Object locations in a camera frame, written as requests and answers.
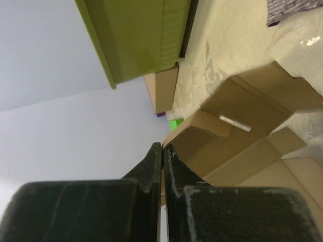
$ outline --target cardboard box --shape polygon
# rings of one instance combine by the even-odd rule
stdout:
[[[252,160],[252,174],[303,147],[288,129],[269,134],[293,113],[323,110],[322,103],[323,97],[305,79],[293,78],[274,62],[227,78],[196,113],[164,139],[163,146],[173,145],[179,158],[208,181],[219,181],[215,170],[222,167],[222,185],[230,186],[243,178],[239,161],[250,158],[248,152],[259,158]],[[233,172],[236,177],[224,175]]]
[[[172,110],[178,69],[176,63],[168,70],[144,76],[155,113]]]
[[[170,126],[170,130],[173,131],[174,129],[177,128],[178,125],[180,125],[184,121],[183,118],[178,118],[174,120],[169,120],[168,124]]]
[[[303,142],[289,128],[283,128],[249,146],[206,177],[211,185],[234,186],[256,172],[277,162],[282,156],[304,148]]]
[[[323,232],[323,169],[311,158],[278,160],[236,184],[242,187],[286,187],[299,191],[306,199]]]

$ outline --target floor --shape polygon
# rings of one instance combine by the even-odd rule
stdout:
[[[199,2],[168,119],[191,115],[225,78],[272,61],[323,94],[323,8],[270,28],[266,17],[266,0]],[[312,156],[323,167],[323,112],[295,114],[284,126],[308,143],[287,157]]]

